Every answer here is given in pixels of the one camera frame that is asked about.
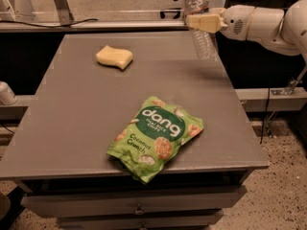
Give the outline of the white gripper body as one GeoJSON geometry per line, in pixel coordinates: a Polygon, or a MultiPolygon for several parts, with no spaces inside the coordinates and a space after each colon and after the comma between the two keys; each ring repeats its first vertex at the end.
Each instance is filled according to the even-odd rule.
{"type": "Polygon", "coordinates": [[[224,23],[226,27],[221,33],[228,39],[246,40],[248,34],[248,24],[251,19],[253,6],[235,5],[224,11],[224,23]]]}

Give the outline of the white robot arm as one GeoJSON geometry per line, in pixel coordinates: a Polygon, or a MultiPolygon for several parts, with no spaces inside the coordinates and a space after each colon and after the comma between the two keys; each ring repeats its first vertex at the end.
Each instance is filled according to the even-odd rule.
{"type": "Polygon", "coordinates": [[[302,55],[307,61],[307,0],[299,0],[287,11],[247,5],[211,8],[186,17],[188,27],[228,39],[257,42],[285,56],[302,55]]]}

